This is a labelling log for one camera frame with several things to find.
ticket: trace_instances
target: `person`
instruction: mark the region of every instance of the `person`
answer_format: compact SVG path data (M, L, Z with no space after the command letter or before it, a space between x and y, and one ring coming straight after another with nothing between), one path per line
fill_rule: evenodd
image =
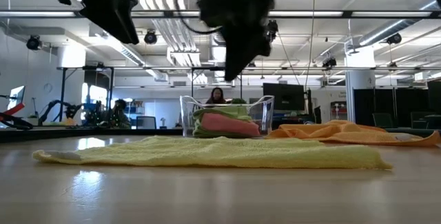
M110 114L109 126L111 128L132 128L132 126L130 125L130 120L124 114L125 107L127 107L127 103L123 99L116 100L114 107L110 111L101 112L101 120L107 122L109 117L108 114Z
M216 87L212 90L212 95L208 99L206 104L225 104L226 101L223 98L223 90L219 87Z

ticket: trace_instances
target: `wooden table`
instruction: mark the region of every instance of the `wooden table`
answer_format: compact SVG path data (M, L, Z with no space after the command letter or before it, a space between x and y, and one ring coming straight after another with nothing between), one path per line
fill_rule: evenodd
M379 147L392 171L75 166L32 160L139 136L0 144L1 223L439 223L441 150Z

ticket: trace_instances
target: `pillar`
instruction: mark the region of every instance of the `pillar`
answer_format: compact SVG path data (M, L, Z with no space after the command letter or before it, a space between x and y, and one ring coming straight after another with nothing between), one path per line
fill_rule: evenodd
M85 48L77 43L58 48L57 54L60 67L80 68L85 65ZM68 79L65 81L64 101L75 105L81 104L81 93L84 83L84 71L77 70L74 72L74 70L68 70L66 72L66 77L68 77ZM77 112L74 120L78 124L81 123L80 111Z

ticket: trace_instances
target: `clear plastic bin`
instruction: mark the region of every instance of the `clear plastic bin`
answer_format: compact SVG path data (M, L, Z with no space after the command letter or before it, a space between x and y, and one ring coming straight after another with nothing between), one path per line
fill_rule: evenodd
M250 121L258 125L258 136L265 136L271 132L271 124L274 109L274 96L264 96L253 104L202 104L191 96L181 96L181 117L183 136L194 136L196 119L194 113L207 108L221 108L231 106L242 106L246 108Z

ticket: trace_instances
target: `pink towel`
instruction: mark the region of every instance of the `pink towel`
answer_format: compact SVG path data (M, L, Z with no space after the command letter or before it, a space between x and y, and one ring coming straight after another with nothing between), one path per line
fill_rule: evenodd
M259 126L252 122L231 119L222 114L205 113L202 117L202 128L207 131L229 132L260 136Z

